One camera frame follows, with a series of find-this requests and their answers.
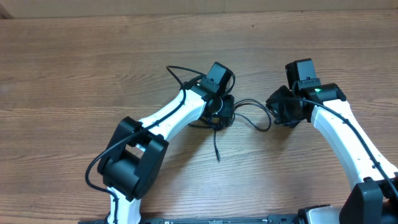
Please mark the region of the black cable silver plug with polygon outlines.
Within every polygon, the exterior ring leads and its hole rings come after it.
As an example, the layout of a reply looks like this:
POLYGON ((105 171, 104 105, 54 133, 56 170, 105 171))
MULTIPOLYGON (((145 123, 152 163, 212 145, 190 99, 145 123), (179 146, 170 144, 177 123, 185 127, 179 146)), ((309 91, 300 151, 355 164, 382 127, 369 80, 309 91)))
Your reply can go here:
POLYGON ((236 118, 245 120, 255 130, 267 132, 272 126, 272 115, 269 108, 260 101, 252 98, 246 98, 237 101, 234 106, 233 122, 236 118), (261 126, 261 116, 267 121, 266 126, 261 126))

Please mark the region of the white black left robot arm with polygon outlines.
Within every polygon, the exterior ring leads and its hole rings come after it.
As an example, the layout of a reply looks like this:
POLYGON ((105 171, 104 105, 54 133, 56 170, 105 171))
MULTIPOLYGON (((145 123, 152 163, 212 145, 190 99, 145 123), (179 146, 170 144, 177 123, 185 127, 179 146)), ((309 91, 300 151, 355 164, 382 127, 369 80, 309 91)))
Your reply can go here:
POLYGON ((181 83, 178 95, 158 112, 119 122, 97 168, 111 199, 105 223, 140 222, 141 198, 154 184, 170 140, 201 118, 231 117, 234 83, 234 73, 215 62, 207 74, 181 83))

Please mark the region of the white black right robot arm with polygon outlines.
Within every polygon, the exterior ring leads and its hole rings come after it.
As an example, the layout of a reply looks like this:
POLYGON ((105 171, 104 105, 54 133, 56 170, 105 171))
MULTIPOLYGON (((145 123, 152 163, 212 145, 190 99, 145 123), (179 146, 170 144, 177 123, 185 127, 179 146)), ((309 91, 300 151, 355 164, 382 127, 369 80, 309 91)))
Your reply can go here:
POLYGON ((285 66, 288 84, 266 101, 275 124, 313 124, 342 165, 351 193, 342 207, 301 208, 292 223, 397 223, 397 167, 357 122, 346 95, 335 83, 322 84, 311 59, 285 66))

